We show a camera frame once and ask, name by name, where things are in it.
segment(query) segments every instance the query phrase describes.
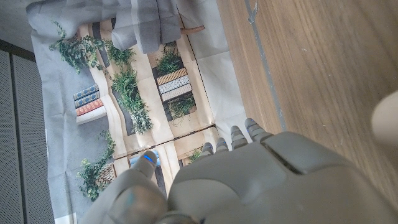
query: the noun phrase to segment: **green plant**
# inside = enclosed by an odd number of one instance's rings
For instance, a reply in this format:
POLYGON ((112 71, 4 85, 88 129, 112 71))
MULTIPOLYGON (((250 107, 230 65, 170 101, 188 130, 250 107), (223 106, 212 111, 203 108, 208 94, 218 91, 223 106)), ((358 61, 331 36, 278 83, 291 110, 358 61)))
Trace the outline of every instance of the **green plant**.
POLYGON ((81 161, 83 168, 77 173, 77 176, 84 180, 83 186, 79 186, 79 188, 83 192, 83 195, 89 197, 91 201, 95 201, 100 192, 107 187, 106 185, 97 185, 95 180, 99 177, 108 159, 112 157, 116 145, 109 131, 103 131, 100 135, 104 137, 107 142, 104 154, 92 164, 87 159, 83 159, 81 161))
POLYGON ((157 61, 156 68, 159 76, 177 71, 180 68, 180 55, 175 52, 174 48, 165 47, 162 58, 157 61))
POLYGON ((129 68, 116 73, 113 78, 112 89, 121 95, 119 104, 128 110, 131 115, 134 130, 139 134, 144 134, 153 126, 146 110, 146 104, 139 95, 137 83, 137 72, 129 68))
POLYGON ((201 150, 202 150, 202 149, 203 149, 203 146, 202 146, 202 147, 199 147, 199 148, 197 148, 197 149, 194 149, 192 155, 191 155, 191 156, 188 156, 189 161, 190 161, 191 163, 192 163, 192 162, 195 162, 195 160, 198 159, 198 158, 200 157, 200 153, 201 153, 201 150))
POLYGON ((135 51, 131 49, 119 50, 114 47, 112 40, 104 40, 105 47, 107 48, 106 53, 111 60, 114 60, 117 66, 129 65, 131 57, 135 55, 135 51))
POLYGON ((66 61, 70 66, 75 68, 77 74, 83 67, 96 67, 98 70, 106 69, 98 63, 95 53, 96 49, 104 47, 102 40, 95 39, 86 35, 78 39, 77 36, 71 39, 65 39, 66 32, 57 21, 52 21, 58 28, 58 34, 61 39, 50 45, 50 50, 58 50, 61 54, 61 60, 66 61))
POLYGON ((192 93, 190 93, 175 100, 171 100, 168 104, 170 114, 175 119, 188 114, 192 107, 195 106, 195 100, 193 99, 192 93))

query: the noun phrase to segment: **gray wall panel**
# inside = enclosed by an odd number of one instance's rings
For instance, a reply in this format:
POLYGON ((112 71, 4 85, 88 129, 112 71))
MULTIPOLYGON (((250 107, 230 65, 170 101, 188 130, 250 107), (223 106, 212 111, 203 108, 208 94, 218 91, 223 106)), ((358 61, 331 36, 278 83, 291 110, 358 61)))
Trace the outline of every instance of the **gray wall panel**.
POLYGON ((28 223, 53 223, 47 182, 42 82, 34 62, 13 55, 28 223))
POLYGON ((9 54, 0 51, 0 223, 23 223, 9 54))

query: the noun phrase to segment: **blue light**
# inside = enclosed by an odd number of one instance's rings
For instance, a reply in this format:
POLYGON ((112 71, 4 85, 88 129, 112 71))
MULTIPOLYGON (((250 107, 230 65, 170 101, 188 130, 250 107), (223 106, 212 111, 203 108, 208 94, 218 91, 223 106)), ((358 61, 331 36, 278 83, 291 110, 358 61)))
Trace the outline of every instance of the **blue light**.
POLYGON ((149 156, 144 155, 144 157, 145 157, 145 159, 147 159, 147 160, 149 160, 149 161, 151 161, 151 162, 154 162, 149 156))

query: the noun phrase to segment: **wooden table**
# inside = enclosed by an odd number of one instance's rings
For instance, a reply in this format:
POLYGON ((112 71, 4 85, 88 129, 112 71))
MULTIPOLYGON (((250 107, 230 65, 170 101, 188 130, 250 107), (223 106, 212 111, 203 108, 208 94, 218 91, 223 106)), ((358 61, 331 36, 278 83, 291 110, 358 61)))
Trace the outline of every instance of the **wooden table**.
POLYGON ((376 104, 398 89, 398 2, 258 0, 255 23, 275 92, 245 1, 217 3, 247 116, 345 156, 398 208, 397 164, 370 123, 376 104))

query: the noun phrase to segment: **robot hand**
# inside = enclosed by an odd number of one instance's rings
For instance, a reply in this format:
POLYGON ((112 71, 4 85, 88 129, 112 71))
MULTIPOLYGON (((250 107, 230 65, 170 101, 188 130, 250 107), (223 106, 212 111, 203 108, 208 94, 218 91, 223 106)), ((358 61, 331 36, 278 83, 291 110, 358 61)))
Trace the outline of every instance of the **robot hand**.
POLYGON ((178 172, 167 202, 149 180, 156 158, 146 152, 99 196, 85 221, 397 223, 393 207, 341 156, 298 134, 267 133, 252 119, 245 126, 252 143, 236 126, 232 151, 222 138, 215 153, 206 143, 198 160, 178 172))

